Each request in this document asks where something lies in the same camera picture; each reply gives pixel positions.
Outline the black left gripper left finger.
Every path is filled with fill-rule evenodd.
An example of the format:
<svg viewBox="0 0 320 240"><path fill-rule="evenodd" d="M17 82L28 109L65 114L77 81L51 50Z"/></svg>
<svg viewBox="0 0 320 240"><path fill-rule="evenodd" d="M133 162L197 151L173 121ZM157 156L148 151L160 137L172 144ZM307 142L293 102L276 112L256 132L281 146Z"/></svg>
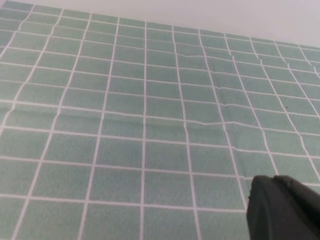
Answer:
<svg viewBox="0 0 320 240"><path fill-rule="evenodd" d="M258 175L251 183L246 213L251 240L309 240L311 230L286 188Z"/></svg>

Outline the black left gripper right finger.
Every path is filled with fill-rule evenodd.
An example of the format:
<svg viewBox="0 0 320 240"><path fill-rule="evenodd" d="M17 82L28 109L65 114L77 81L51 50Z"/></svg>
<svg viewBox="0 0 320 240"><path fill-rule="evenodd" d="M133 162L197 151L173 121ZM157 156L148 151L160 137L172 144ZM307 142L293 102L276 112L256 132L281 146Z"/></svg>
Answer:
<svg viewBox="0 0 320 240"><path fill-rule="evenodd" d="M320 194L288 175L276 175L273 180L288 193L304 225L320 239Z"/></svg>

